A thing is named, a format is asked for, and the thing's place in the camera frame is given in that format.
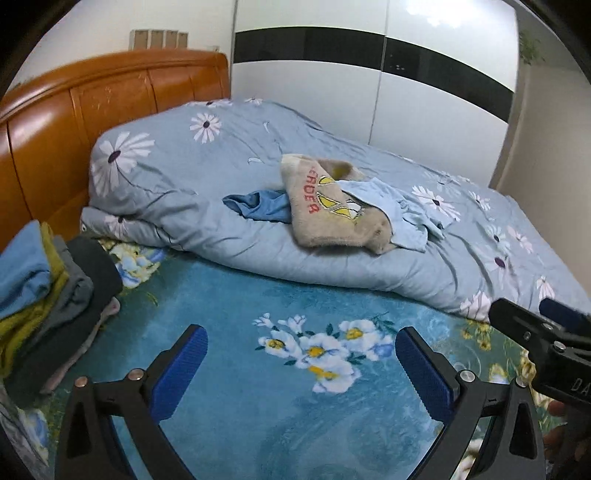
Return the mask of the person's right hand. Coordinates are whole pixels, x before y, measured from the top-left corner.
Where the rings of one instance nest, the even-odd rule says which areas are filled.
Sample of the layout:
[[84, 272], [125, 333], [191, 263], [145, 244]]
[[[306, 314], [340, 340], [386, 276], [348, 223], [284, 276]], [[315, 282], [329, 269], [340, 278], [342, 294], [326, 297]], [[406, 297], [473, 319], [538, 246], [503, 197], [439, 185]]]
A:
[[567, 406], [559, 401], [551, 400], [547, 411], [553, 417], [560, 418], [563, 423], [556, 426], [543, 436], [545, 458], [553, 462], [562, 448], [566, 433]]

